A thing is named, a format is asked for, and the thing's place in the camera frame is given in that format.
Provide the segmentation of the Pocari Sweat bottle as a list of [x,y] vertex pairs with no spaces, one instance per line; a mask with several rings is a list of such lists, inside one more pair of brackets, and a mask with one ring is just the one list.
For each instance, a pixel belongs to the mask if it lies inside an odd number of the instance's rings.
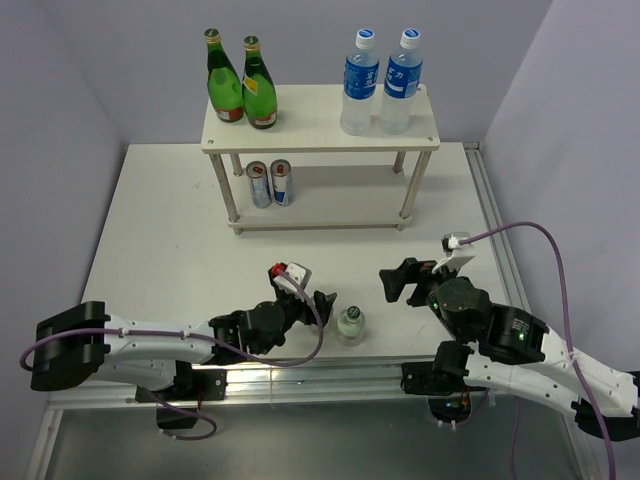
[[345,59],[340,126],[352,136],[364,135],[371,125],[371,106],[379,72],[379,56],[374,47],[374,31],[359,29],[355,46]]
[[388,59],[380,122],[382,130],[390,135],[404,133],[409,128],[412,102],[423,66],[423,55],[419,50],[420,39],[418,29],[405,29],[399,47]]

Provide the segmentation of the green glass bottle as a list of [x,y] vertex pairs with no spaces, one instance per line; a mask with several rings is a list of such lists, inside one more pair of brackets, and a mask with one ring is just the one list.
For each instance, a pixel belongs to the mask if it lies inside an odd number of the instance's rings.
[[240,79],[221,43],[217,29],[204,32],[207,46],[207,90],[217,117],[227,123],[244,115],[244,101]]
[[249,124],[256,129],[268,129],[277,121],[277,94],[261,54],[257,36],[244,41],[245,63],[242,79],[244,110]]

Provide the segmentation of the green glass bottle front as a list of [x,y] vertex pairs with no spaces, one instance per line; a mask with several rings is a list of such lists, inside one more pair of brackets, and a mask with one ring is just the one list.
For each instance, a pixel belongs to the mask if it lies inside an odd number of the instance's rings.
[[204,32],[207,46],[207,90],[217,117],[227,123],[244,115],[244,101],[240,79],[221,43],[217,29]]

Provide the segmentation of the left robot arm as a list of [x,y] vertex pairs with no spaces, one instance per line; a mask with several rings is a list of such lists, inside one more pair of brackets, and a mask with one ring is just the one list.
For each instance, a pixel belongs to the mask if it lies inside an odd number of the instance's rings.
[[53,392],[87,380],[131,384],[183,399],[195,386],[195,365],[265,363],[296,323],[325,326],[336,294],[311,297],[276,287],[275,298],[184,328],[123,319],[88,301],[36,327],[36,341],[20,357],[34,391]]

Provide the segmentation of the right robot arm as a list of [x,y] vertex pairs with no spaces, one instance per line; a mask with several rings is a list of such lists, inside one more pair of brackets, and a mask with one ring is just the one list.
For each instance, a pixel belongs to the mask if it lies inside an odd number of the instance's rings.
[[433,261],[406,258],[379,277],[396,302],[414,286],[409,306],[428,307],[450,334],[431,361],[402,366],[402,390],[444,396],[495,389],[537,402],[574,420],[585,433],[614,442],[639,436],[639,375],[621,372],[569,349],[530,313],[489,294]]

